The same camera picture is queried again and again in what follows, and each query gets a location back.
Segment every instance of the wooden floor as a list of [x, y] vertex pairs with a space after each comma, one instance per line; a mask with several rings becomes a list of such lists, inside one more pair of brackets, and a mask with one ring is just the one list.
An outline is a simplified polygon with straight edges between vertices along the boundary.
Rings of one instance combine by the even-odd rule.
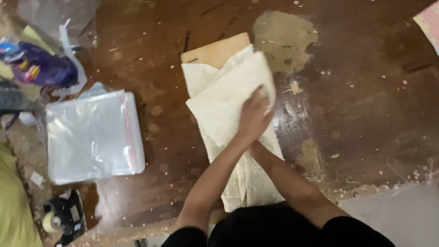
[[[80, 246], [92, 235], [105, 245], [169, 231], [209, 165], [180, 55], [242, 32], [253, 41], [267, 10], [302, 15], [318, 33], [302, 71], [273, 71], [286, 161], [332, 200], [425, 180], [428, 160], [439, 158], [439, 60], [412, 18], [434, 0], [253, 2], [102, 1], [97, 49], [82, 62], [91, 80], [135, 94], [148, 166], [86, 189], [92, 229]], [[288, 90], [294, 81], [299, 94]]]

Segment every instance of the wooden board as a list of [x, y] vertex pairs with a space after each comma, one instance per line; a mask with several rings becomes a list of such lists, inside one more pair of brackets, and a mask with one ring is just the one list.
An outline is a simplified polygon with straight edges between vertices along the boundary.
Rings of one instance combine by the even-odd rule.
[[240, 33], [228, 39], [185, 52], [180, 58], [182, 63], [204, 63], [220, 69], [231, 56], [246, 48], [249, 44], [248, 33]]

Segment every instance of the person's left hand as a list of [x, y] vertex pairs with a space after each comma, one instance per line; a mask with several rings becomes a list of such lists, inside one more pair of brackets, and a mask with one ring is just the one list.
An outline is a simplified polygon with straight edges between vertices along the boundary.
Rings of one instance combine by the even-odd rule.
[[253, 91], [250, 98], [242, 105], [237, 135], [249, 144], [264, 133], [274, 116], [273, 111], [265, 115], [270, 101], [267, 97], [260, 97], [261, 90], [263, 85]]

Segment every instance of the cream fabric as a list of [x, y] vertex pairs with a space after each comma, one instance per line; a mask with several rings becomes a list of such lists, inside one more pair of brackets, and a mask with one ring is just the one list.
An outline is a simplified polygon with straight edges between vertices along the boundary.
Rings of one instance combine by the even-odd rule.
[[[254, 52], [253, 45], [232, 56], [222, 69], [206, 64], [181, 66], [191, 97], [186, 104], [198, 121], [212, 162], [236, 133], [242, 104], [260, 84], [264, 84], [270, 106], [273, 106], [276, 89], [272, 74], [264, 54]], [[260, 141], [283, 159], [273, 126], [267, 128]], [[270, 178], [248, 153], [238, 161], [221, 198], [226, 212], [284, 201]]]

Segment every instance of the clear plastic bag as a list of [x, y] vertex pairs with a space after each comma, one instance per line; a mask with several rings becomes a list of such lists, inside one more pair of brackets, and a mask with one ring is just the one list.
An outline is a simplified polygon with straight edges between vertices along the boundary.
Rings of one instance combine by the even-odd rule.
[[133, 93], [116, 91], [45, 108], [48, 174], [58, 185], [143, 172]]
[[95, 15], [100, 0], [19, 0], [18, 15], [33, 27], [59, 40], [59, 25], [67, 27], [72, 45], [93, 47], [96, 43]]

